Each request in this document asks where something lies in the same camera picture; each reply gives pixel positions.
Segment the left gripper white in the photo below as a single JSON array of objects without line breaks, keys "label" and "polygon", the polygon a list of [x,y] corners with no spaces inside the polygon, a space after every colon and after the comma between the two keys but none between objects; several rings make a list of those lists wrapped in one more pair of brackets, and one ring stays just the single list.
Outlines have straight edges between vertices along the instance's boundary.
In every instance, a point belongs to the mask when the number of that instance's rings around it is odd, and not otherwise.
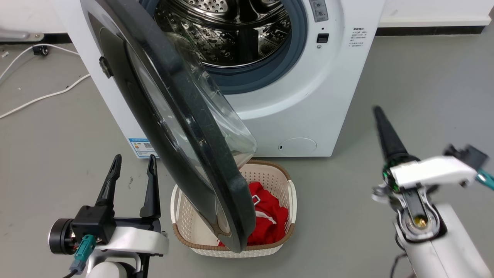
[{"label": "left gripper white", "polygon": [[[120,177],[122,156],[116,155],[104,180],[95,206],[113,207],[116,182]],[[155,155],[150,155],[147,167],[147,188],[141,218],[117,218],[116,229],[110,241],[101,245],[101,250],[142,253],[163,256],[168,253],[169,239],[162,233],[161,202]]]}]

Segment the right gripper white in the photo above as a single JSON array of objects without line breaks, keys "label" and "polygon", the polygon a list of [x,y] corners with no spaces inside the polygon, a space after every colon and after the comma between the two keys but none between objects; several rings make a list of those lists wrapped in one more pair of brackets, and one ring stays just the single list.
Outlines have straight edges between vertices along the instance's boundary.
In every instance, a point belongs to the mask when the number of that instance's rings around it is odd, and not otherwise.
[{"label": "right gripper white", "polygon": [[431,185],[470,185],[477,171],[452,156],[420,161],[410,155],[380,106],[373,107],[376,130],[384,158],[383,188],[400,192]]}]

